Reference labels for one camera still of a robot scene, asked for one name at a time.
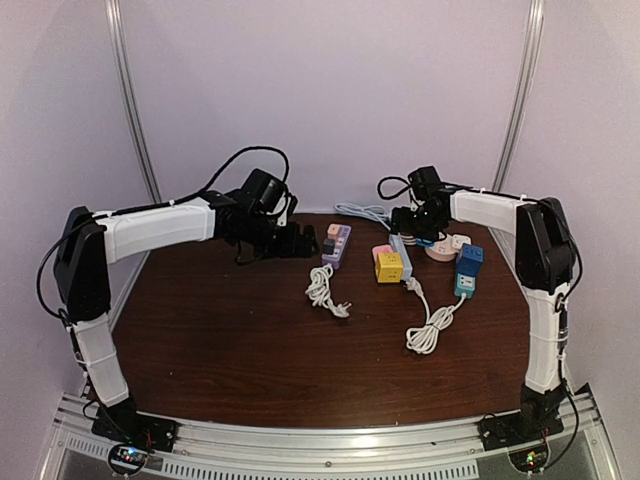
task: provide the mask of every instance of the metal pole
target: metal pole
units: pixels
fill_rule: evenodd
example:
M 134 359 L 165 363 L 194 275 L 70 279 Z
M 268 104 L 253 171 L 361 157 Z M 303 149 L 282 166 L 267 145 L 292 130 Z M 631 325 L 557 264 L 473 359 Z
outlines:
M 125 44 L 124 30 L 122 28 L 122 19 L 120 17 L 120 1 L 105 0 L 105 7 L 109 23 L 109 32 L 111 34 L 111 43 L 113 45 L 113 51 L 116 59 L 116 68 L 118 69 L 122 99 L 124 101 L 124 109 L 129 123 L 129 130 L 131 131 L 131 138 L 133 139 L 133 145 L 136 150 L 138 162 L 140 163 L 140 170 L 142 171 L 142 177 L 147 187 L 149 197 L 154 203 L 160 203 L 162 201 L 162 197 L 160 195 L 158 181 L 156 180 L 156 176 L 153 172 L 153 166 L 151 165 L 147 142 L 142 130 L 142 124 L 140 123 L 138 104 L 136 103 L 133 91 L 133 82 L 131 81 L 127 47 Z
M 544 0 L 531 0 L 516 96 L 513 102 L 513 109 L 511 110 L 509 126 L 507 127 L 507 135 L 502 146 L 498 169 L 493 179 L 492 189 L 496 192 L 502 190 L 502 187 L 504 186 L 507 172 L 509 171 L 509 166 L 513 158 L 513 153 L 515 152 L 518 136 L 520 135 L 520 130 L 522 128 L 525 106 L 527 98 L 529 97 L 533 74 L 538 62 L 543 23 Z

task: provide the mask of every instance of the yellow plug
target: yellow plug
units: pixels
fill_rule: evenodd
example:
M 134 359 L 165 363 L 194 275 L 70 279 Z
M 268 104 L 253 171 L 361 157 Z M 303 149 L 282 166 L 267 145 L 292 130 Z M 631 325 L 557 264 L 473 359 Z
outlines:
M 399 253 L 379 253 L 376 257 L 378 283 L 400 283 L 402 268 L 402 257 Z

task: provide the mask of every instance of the black cable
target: black cable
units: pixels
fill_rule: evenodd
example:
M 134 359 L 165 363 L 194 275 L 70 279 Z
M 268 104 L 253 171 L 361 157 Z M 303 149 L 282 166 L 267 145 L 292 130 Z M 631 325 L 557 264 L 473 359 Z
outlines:
M 131 435 L 129 435 L 128 432 L 126 432 L 120 425 L 115 422 L 111 415 L 109 415 L 109 412 L 107 412 L 107 407 L 105 407 L 100 401 L 98 401 L 98 405 L 100 406 L 100 411 L 102 412 L 102 414 L 107 417 L 107 420 L 109 420 L 109 423 L 111 423 L 111 425 L 113 425 L 115 429 L 124 436 L 127 442 L 132 442 Z
M 222 166 L 220 168 L 218 168 L 218 170 L 216 170 L 216 172 L 211 176 L 209 181 L 207 181 L 207 183 L 202 188 L 200 188 L 200 190 L 198 190 L 198 191 L 196 191 L 194 193 L 191 193 L 191 194 L 189 194 L 189 195 L 187 195 L 185 197 L 179 198 L 179 199 L 175 200 L 174 202 L 164 202 L 164 203 L 158 203 L 158 204 L 141 205 L 141 206 L 137 206 L 137 207 L 124 208 L 124 209 L 121 209 L 121 210 L 116 210 L 111 215 L 112 216 L 116 216 L 116 215 L 124 215 L 124 214 L 127 214 L 127 213 L 142 212 L 142 211 L 145 211 L 145 210 L 153 210 L 153 209 L 156 209 L 156 208 L 168 207 L 168 206 L 170 206 L 172 204 L 173 205 L 177 205 L 177 204 L 181 204 L 181 203 L 185 203 L 185 202 L 188 202 L 190 200 L 193 200 L 194 198 L 197 198 L 198 196 L 200 196 L 203 193 L 207 192 L 209 190 L 209 188 L 211 188 L 211 186 L 214 184 L 214 182 L 218 179 L 218 177 L 220 177 L 220 175 L 229 167 L 229 165 L 231 165 L 239 156 L 241 156 L 241 155 L 243 155 L 243 154 L 245 154 L 247 152 L 263 151 L 263 150 L 277 153 L 284 160 L 284 174 L 282 176 L 282 183 L 285 184 L 285 192 L 286 192 L 286 195 L 288 195 L 288 189 L 286 188 L 286 181 L 287 181 L 287 178 L 289 177 L 290 165 L 289 165 L 289 158 L 287 157 L 287 155 L 282 150 L 280 150 L 279 148 L 276 148 L 276 147 L 270 147 L 270 146 L 265 146 L 265 145 L 254 145 L 254 146 L 244 147 L 244 148 L 238 150 L 236 153 L 234 153 L 231 157 L 229 157 L 229 159 L 224 164 L 222 164 Z M 278 212 L 277 214 L 271 214 L 271 215 L 269 215 L 269 217 L 279 217 L 282 213 L 285 212 L 287 207 L 288 207 L 287 202 L 285 202 L 285 206 L 284 206 L 284 208 L 282 209 L 281 212 Z M 108 215 L 95 216 L 92 219 L 87 220 L 87 221 L 81 223 L 80 225 L 77 225 L 76 227 L 72 228 L 69 232 L 67 232 L 60 239 L 58 239 L 58 241 L 56 243 L 54 243 L 53 246 L 49 249 L 49 251 L 47 251 L 47 253 L 44 255 L 44 257 L 42 259 L 42 262 L 40 263 L 40 266 L 38 267 L 38 272 L 36 274 L 36 295 L 37 295 L 38 301 L 40 302 L 40 305 L 42 306 L 44 311 L 47 312 L 52 317 L 57 318 L 58 320 L 61 320 L 63 322 L 66 322 L 68 320 L 68 316 L 65 315 L 66 312 L 64 312 L 63 309 L 59 309 L 57 312 L 55 312 L 53 309 L 51 309 L 47 305 L 47 303 L 44 300 L 44 296 L 42 295 L 42 274 L 44 272 L 44 268 L 45 268 L 47 262 L 49 261 L 49 258 L 51 258 L 51 255 L 53 255 L 53 253 L 56 251 L 56 249 L 65 240 L 67 240 L 71 235 L 75 234 L 80 229 L 82 229 L 83 227 L 89 225 L 90 223 L 94 222 L 95 220 L 100 220 L 102 218 L 107 218 L 107 216 Z
M 484 421 L 487 419 L 487 417 L 492 417 L 494 420 L 496 420 L 496 425 L 499 425 L 502 428 L 504 428 L 506 430 L 509 430 L 511 433 L 513 433 L 516 437 L 518 437 L 523 442 L 526 441 L 526 439 L 522 435 L 520 435 L 520 432 L 518 432 L 515 428 L 513 428 L 508 423 L 501 422 L 500 418 L 495 413 L 487 413 L 487 414 L 485 414 L 482 417 L 482 419 L 480 419 L 480 422 L 478 422 L 480 424 L 480 428 L 482 429 L 483 432 L 487 431 L 487 429 L 484 427 Z
M 153 210 L 156 208 L 169 207 L 171 205 L 179 205 L 181 203 L 189 202 L 194 198 L 197 198 L 200 195 L 206 193 L 214 184 L 214 182 L 220 177 L 220 175 L 222 175 L 222 173 L 227 169 L 227 167 L 229 167 L 229 165 L 231 165 L 239 156 L 252 151 L 269 151 L 269 152 L 274 152 L 280 155 L 284 160 L 284 174 L 282 175 L 282 183 L 286 183 L 287 178 L 289 178 L 289 168 L 290 168 L 289 158 L 287 157 L 287 155 L 282 150 L 276 147 L 270 147 L 267 145 L 253 145 L 249 147 L 244 147 L 238 150 L 233 155 L 231 155 L 231 157 L 229 157 L 229 159 L 226 162 L 224 162 L 222 166 L 218 168 L 218 170 L 216 170 L 216 172 L 211 176 L 209 181 L 207 181 L 207 183 L 205 183 L 202 188 L 200 188 L 198 191 L 194 193 L 190 193 L 189 195 L 178 198 L 173 202 L 162 202 L 162 203 L 155 203 L 150 205 L 142 205 L 138 207 L 129 207 L 129 208 L 124 208 L 122 210 L 116 210 L 115 212 L 113 212 L 112 215 L 115 216 L 115 215 L 125 215 L 127 213 L 143 212 L 145 210 Z
M 388 182 L 390 180 L 395 180 L 397 182 L 402 182 L 405 184 L 405 186 L 403 188 L 401 188 L 400 190 L 398 190 L 396 193 L 393 193 L 391 195 L 385 195 L 384 193 L 382 193 L 382 185 L 385 182 Z M 397 176 L 389 176 L 389 177 L 383 177 L 380 179 L 380 181 L 378 182 L 378 185 L 376 186 L 376 190 L 378 191 L 378 196 L 382 199 L 382 200 L 393 200 L 395 198 L 398 198 L 400 195 L 402 195 L 403 193 L 405 193 L 407 190 L 411 189 L 411 184 L 405 180 L 402 177 L 397 177 Z
M 86 418 L 87 420 L 91 420 L 91 421 L 95 422 L 98 419 L 98 417 L 90 417 L 89 415 L 87 415 L 87 408 L 89 408 L 91 405 L 93 405 L 96 402 L 97 402 L 97 400 L 93 399 L 93 400 L 85 403 L 84 407 L 82 407 L 82 416 L 84 418 Z
M 569 386 L 567 384 L 566 380 L 563 380 L 563 385 L 565 388 L 565 391 L 567 392 L 567 399 L 569 400 L 569 403 L 571 404 L 571 408 L 573 409 L 573 414 L 576 417 L 576 426 L 573 428 L 573 434 L 571 435 L 571 438 L 569 439 L 569 443 L 567 443 L 567 445 L 564 447 L 564 450 L 562 450 L 562 452 L 560 452 L 560 455 L 558 455 L 556 458 L 553 459 L 553 461 L 551 463 L 549 463 L 548 465 L 546 465 L 544 467 L 544 471 L 546 472 L 547 470 L 549 470 L 551 467 L 553 467 L 555 464 L 557 464 L 560 459 L 562 457 L 564 457 L 564 455 L 569 451 L 569 449 L 571 448 L 571 445 L 573 445 L 573 442 L 575 441 L 576 437 L 578 436 L 578 430 L 580 428 L 580 414 L 578 413 L 578 407 L 576 407 L 576 402 L 573 400 L 573 395 L 571 394 L 571 391 L 569 390 Z

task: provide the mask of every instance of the power plug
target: power plug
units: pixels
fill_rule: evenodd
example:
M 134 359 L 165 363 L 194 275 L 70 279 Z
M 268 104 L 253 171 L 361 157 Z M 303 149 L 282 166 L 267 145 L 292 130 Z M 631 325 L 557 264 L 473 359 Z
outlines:
M 476 279 L 468 275 L 456 274 L 456 285 L 453 290 L 453 294 L 456 297 L 461 297 L 462 294 L 466 294 L 467 299 L 473 297 L 473 292 L 476 290 Z
M 471 245 L 471 238 L 466 235 L 455 234 L 451 237 L 451 248 L 459 252 L 463 245 Z
M 484 263 L 484 251 L 477 245 L 462 245 L 456 260 L 456 273 L 476 277 Z

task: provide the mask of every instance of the metal frame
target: metal frame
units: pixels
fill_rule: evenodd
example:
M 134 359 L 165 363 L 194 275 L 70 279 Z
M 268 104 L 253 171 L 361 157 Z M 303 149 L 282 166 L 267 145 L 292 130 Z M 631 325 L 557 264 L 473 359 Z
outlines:
M 618 479 L 593 397 L 586 393 L 575 400 L 580 412 L 580 429 L 594 432 L 602 444 L 601 455 L 592 453 L 594 462 L 601 465 L 598 467 L 600 479 Z M 91 434 L 92 422 L 82 415 L 86 402 L 73 395 L 63 396 L 40 478 L 57 478 L 66 449 L 104 458 L 105 449 L 112 445 Z M 87 409 L 88 415 L 95 413 L 95 407 Z M 566 428 L 551 439 L 567 437 L 573 432 L 575 418 L 567 401 L 560 407 L 560 417 Z M 412 472 L 436 467 L 464 469 L 465 465 L 473 465 L 483 457 L 504 455 L 506 449 L 483 450 L 476 426 L 480 418 L 353 429 L 256 428 L 175 419 L 179 427 L 173 453 L 154 454 L 147 470 L 171 478 L 200 478 L 201 473 L 195 476 L 194 472 L 202 472 L 202 478 L 205 478 L 204 472 L 218 472 L 229 474 L 227 478 L 260 475 L 273 480 L 336 476 L 345 479 L 356 474 L 364 478 L 364 474 L 379 476 L 381 473 L 389 478 L 400 473 L 410 478 Z M 183 471 L 192 476 L 179 474 L 180 469 L 186 469 Z
M 493 180 L 492 189 L 495 192 L 502 190 L 511 160 L 513 159 L 518 136 L 522 129 L 525 106 L 538 63 L 543 24 L 544 0 L 531 0 L 516 96 L 511 110 L 511 117 L 509 118 L 507 135 L 502 146 L 502 153 L 500 154 L 500 161 L 498 162 L 498 168 Z
M 120 1 L 105 0 L 105 8 L 107 11 L 107 21 L 109 23 L 109 32 L 111 34 L 111 43 L 115 54 L 116 68 L 118 69 L 118 77 L 122 90 L 122 99 L 124 101 L 125 113 L 131 131 L 131 138 L 140 163 L 142 178 L 147 187 L 149 197 L 154 203 L 160 203 L 162 196 L 160 188 L 156 180 L 149 150 L 147 149 L 147 141 L 145 140 L 142 124 L 140 122 L 140 113 L 138 104 L 133 91 L 133 81 L 131 80 L 131 71 L 129 69 L 129 57 L 127 55 L 127 47 L 124 37 L 124 29 L 122 28 L 122 18 L 120 16 Z

